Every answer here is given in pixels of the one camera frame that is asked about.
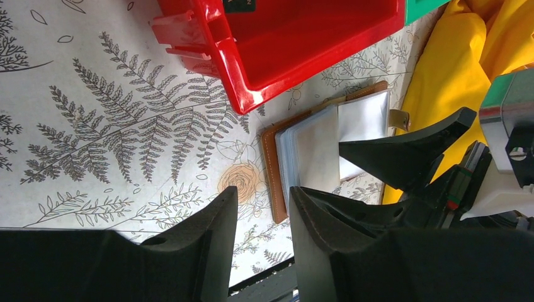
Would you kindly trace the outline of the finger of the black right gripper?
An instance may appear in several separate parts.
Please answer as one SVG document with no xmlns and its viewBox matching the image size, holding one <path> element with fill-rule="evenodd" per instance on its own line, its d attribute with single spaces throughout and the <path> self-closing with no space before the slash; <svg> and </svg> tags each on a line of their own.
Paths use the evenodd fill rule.
<svg viewBox="0 0 534 302">
<path fill-rule="evenodd" d="M 339 143 L 339 155 L 404 192 L 433 177 L 435 161 L 472 126 L 477 113 L 462 107 L 426 128 L 393 137 Z"/>
</svg>

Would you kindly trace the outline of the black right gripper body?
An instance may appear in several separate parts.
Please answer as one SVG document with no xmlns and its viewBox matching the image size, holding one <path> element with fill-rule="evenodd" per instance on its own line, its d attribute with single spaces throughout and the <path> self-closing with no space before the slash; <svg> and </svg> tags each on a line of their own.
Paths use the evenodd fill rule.
<svg viewBox="0 0 534 302">
<path fill-rule="evenodd" d="M 488 146 L 470 145 L 459 164 L 405 196 L 406 224 L 423 228 L 499 228 L 533 231 L 533 185 L 498 171 Z"/>
</svg>

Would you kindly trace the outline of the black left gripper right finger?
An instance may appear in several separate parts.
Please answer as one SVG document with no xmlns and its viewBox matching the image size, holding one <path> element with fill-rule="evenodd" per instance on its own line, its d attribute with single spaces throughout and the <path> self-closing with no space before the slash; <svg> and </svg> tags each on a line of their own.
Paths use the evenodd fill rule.
<svg viewBox="0 0 534 302">
<path fill-rule="evenodd" d="M 301 301 L 532 301 L 533 234 L 400 228 L 377 238 L 290 190 Z"/>
</svg>

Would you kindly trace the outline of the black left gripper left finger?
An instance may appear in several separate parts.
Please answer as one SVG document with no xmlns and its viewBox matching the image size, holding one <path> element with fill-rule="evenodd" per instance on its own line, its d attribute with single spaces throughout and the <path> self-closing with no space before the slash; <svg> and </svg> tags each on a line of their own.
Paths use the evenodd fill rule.
<svg viewBox="0 0 534 302">
<path fill-rule="evenodd" d="M 238 192 L 141 244 L 113 230 L 1 232 L 2 301 L 225 301 Z"/>
</svg>

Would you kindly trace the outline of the brown leather card holder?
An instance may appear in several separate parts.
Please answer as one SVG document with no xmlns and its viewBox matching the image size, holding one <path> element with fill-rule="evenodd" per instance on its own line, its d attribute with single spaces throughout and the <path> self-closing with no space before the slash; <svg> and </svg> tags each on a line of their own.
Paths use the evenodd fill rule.
<svg viewBox="0 0 534 302">
<path fill-rule="evenodd" d="M 410 114 L 391 109 L 387 81 L 328 99 L 279 121 L 261 134 L 273 221 L 289 217 L 289 189 L 333 191 L 363 169 L 339 154 L 340 142 L 385 138 L 389 128 L 408 131 Z"/>
</svg>

